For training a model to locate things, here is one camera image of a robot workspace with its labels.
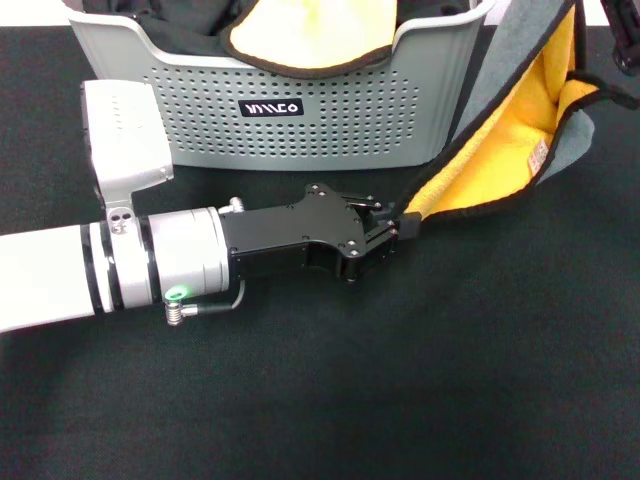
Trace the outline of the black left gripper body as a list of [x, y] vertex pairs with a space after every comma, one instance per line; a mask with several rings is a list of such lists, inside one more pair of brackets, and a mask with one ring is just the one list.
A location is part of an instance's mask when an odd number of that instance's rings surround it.
[[306, 186], [295, 203], [225, 213], [221, 225], [234, 281], [316, 268], [354, 282], [397, 242], [322, 183]]

